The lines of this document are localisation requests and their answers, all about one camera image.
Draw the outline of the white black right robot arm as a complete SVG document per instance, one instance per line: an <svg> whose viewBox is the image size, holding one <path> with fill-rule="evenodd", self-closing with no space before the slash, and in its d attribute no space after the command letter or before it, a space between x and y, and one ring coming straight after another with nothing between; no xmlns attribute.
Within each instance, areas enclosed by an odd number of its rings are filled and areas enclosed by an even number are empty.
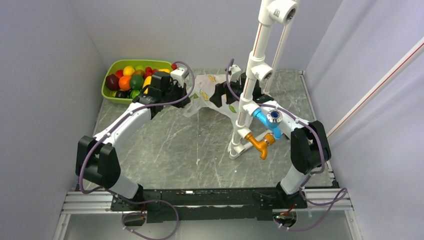
<svg viewBox="0 0 424 240"><path fill-rule="evenodd" d="M249 117L259 120L267 131L254 137L248 129L249 123L235 124L236 134L246 139L246 144L231 142L228 147L231 159L237 158L249 148L256 148L260 158L265 160L268 147L282 136L290 140L291 167L286 176L277 184L280 189L275 194L276 203L287 208L295 201L295 194L300 192L310 177L320 174L325 163L331 158L331 150L323 124L316 120L304 122L286 109L282 108L270 95L261 92L259 84L255 84L252 104L243 109Z"/></svg>

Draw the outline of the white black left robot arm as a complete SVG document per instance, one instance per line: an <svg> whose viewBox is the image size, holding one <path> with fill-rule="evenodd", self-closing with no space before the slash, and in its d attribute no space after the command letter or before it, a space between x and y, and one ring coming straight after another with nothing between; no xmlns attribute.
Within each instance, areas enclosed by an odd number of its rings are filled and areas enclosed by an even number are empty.
<svg viewBox="0 0 424 240"><path fill-rule="evenodd" d="M122 172L117 149L165 106L184 108L190 102L192 90L187 90L185 83L188 76L195 80L189 67L179 67L170 73L155 72L150 83L110 126L95 136L85 135L78 141L75 173L82 193L90 193L84 188L84 181L89 181L120 196L131 210L143 205L144 188Z"/></svg>

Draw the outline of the white printed plastic bag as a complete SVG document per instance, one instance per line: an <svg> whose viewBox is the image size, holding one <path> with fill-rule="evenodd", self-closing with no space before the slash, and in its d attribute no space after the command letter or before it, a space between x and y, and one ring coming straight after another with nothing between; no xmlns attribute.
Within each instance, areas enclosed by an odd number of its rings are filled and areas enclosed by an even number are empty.
<svg viewBox="0 0 424 240"><path fill-rule="evenodd" d="M189 96L190 103L183 108L182 114L185 117L195 115L201 108L208 108L230 118L232 124L235 123L239 112L239 102L235 101L227 104L227 96L223 94L214 100L213 95L217 93L216 86L224 84L226 76L224 74L201 74L196 76L194 90Z"/></svg>

